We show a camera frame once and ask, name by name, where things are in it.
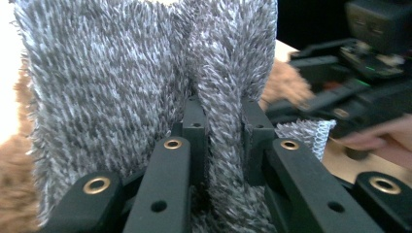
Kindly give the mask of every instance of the brown fur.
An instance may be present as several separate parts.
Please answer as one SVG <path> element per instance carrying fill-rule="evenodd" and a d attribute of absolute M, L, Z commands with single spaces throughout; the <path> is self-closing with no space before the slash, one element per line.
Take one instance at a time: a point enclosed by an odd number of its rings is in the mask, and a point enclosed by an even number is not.
<path fill-rule="evenodd" d="M 18 134 L 0 146 L 0 231 L 3 233 L 38 229 L 37 193 L 31 175 L 33 161 L 26 155 L 30 150 L 28 135 L 32 130 L 32 123 L 27 119 L 31 99 L 28 83 L 29 78 L 21 71 L 15 85 L 20 128 Z"/>
<path fill-rule="evenodd" d="M 262 94 L 260 105 L 287 98 L 294 104 L 313 94 L 309 84 L 287 63 L 276 61 Z M 29 78 L 20 73 L 16 84 L 19 105 L 19 133 L 0 146 L 0 231 L 2 233 L 33 232 L 38 229 L 36 220 L 38 198 L 32 177 L 33 160 L 26 153 L 30 150 L 33 125 L 27 115 L 31 93 Z"/>

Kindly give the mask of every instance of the hole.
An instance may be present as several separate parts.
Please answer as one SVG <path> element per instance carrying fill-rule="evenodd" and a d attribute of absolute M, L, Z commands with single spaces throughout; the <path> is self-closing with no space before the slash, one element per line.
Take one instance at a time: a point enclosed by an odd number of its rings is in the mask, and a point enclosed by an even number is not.
<path fill-rule="evenodd" d="M 110 180 L 105 177 L 96 177 L 88 181 L 83 187 L 83 192 L 94 195 L 106 190 L 110 185 Z"/>
<path fill-rule="evenodd" d="M 179 144 L 177 142 L 169 142 L 167 146 L 169 147 L 177 147 Z"/>
<path fill-rule="evenodd" d="M 378 181 L 377 183 L 384 188 L 388 188 L 388 189 L 394 188 L 390 183 L 386 183 L 383 181 Z"/>
<path fill-rule="evenodd" d="M 151 209 L 153 212 L 160 213 L 167 209 L 167 203 L 165 201 L 156 201 L 152 203 Z"/>
<path fill-rule="evenodd" d="M 329 202 L 327 203 L 327 205 L 329 206 L 329 208 L 337 213 L 344 213 L 345 212 L 345 208 L 343 208 L 342 205 L 340 205 L 337 202 Z"/>
<path fill-rule="evenodd" d="M 181 147 L 181 146 L 182 146 L 182 142 L 179 141 L 179 140 L 172 139 L 172 140 L 166 141 L 166 142 L 164 143 L 164 146 L 165 146 L 167 149 L 174 150 L 174 149 L 177 149 L 177 148 Z"/>
<path fill-rule="evenodd" d="M 99 188 L 99 187 L 102 187 L 103 185 L 104 185 L 103 181 L 95 181 L 90 184 L 90 188 Z"/>
<path fill-rule="evenodd" d="M 282 148 L 286 150 L 297 150 L 299 149 L 299 144 L 293 142 L 293 141 L 283 141 L 281 143 Z"/>
<path fill-rule="evenodd" d="M 398 195 L 401 192 L 399 185 L 386 178 L 372 177 L 369 182 L 374 188 L 380 190 L 381 192 L 392 195 Z"/>

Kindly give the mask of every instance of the black plastic mount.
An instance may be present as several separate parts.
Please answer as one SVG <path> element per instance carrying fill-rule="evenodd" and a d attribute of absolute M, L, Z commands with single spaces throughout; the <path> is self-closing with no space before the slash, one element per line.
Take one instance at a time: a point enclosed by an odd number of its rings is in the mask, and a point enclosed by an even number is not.
<path fill-rule="evenodd" d="M 118 175 L 86 175 L 66 193 L 39 233 L 114 232 L 125 200 Z"/>
<path fill-rule="evenodd" d="M 256 101 L 243 99 L 242 110 L 245 121 L 243 131 L 246 154 L 244 174 L 250 185 L 264 185 L 265 179 L 261 172 L 263 152 L 275 139 L 275 129 Z"/>
<path fill-rule="evenodd" d="M 350 100 L 335 105 L 333 138 L 412 113 L 412 79 L 401 79 L 366 89 Z"/>
<path fill-rule="evenodd" d="M 351 191 L 385 232 L 412 232 L 412 189 L 378 172 L 358 175 Z"/>
<path fill-rule="evenodd" d="M 189 141 L 160 140 L 122 232 L 189 232 L 189 174 Z"/>
<path fill-rule="evenodd" d="M 191 96 L 185 105 L 182 137 L 190 144 L 190 183 L 196 186 L 206 184 L 208 169 L 208 138 L 206 136 L 206 116 L 197 96 Z"/>
<path fill-rule="evenodd" d="M 275 140 L 263 171 L 278 232 L 383 232 L 302 143 Z"/>

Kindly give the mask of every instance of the finger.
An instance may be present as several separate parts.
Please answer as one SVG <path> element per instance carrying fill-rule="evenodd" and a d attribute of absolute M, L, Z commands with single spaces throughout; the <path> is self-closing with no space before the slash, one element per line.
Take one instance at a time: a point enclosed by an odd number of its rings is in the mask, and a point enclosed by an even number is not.
<path fill-rule="evenodd" d="M 377 150 L 384 147 L 386 144 L 387 142 L 384 139 L 370 138 L 367 141 L 344 144 L 344 146 L 353 150 Z"/>
<path fill-rule="evenodd" d="M 388 139 L 387 142 L 387 146 L 375 150 L 373 154 L 391 161 L 394 164 L 412 170 L 412 150 L 406 150 L 394 139 Z"/>
<path fill-rule="evenodd" d="M 404 115 L 400 118 L 387 121 L 375 127 L 365 129 L 361 132 L 361 134 L 381 136 L 395 132 L 405 132 L 412 134 L 412 115 Z"/>
<path fill-rule="evenodd" d="M 376 137 L 372 135 L 368 135 L 368 134 L 361 134 L 358 132 L 354 132 L 354 133 L 349 134 L 348 136 L 345 136 L 341 139 L 337 139 L 335 141 L 343 145 L 351 145 L 351 144 L 362 144 L 364 142 L 372 140 L 373 138 L 376 138 Z"/>
<path fill-rule="evenodd" d="M 404 148 L 412 151 L 412 132 L 394 132 L 391 133 L 391 137 Z"/>

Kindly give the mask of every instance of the brass grommet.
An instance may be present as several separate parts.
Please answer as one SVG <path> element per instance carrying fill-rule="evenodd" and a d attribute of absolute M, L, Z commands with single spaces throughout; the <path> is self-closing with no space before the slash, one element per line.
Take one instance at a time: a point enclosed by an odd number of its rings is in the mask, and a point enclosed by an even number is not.
<path fill-rule="evenodd" d="M 165 146 L 167 149 L 174 150 L 174 149 L 177 149 L 177 148 L 181 147 L 181 146 L 182 146 L 182 142 L 179 141 L 179 140 L 176 140 L 176 139 L 172 139 L 172 140 L 166 141 L 166 142 L 164 143 L 164 146 Z"/>
<path fill-rule="evenodd" d="M 342 118 L 346 118 L 346 117 L 349 116 L 348 112 L 346 112 L 346 111 L 344 111 L 344 110 L 342 110 L 342 109 L 334 109 L 333 112 L 334 112 L 336 115 L 338 115 L 338 116 L 340 116 L 340 117 L 342 117 Z"/>
<path fill-rule="evenodd" d="M 401 192 L 399 185 L 386 178 L 372 177 L 369 182 L 374 188 L 388 194 L 398 195 Z"/>
<path fill-rule="evenodd" d="M 282 141 L 281 143 L 282 148 L 286 149 L 286 150 L 298 150 L 299 149 L 299 144 L 297 144 L 294 141 Z"/>
<path fill-rule="evenodd" d="M 102 182 L 103 184 L 93 187 L 94 183 Z M 105 177 L 96 177 L 88 181 L 83 187 L 83 192 L 86 194 L 94 195 L 106 190 L 110 186 L 110 180 Z"/>

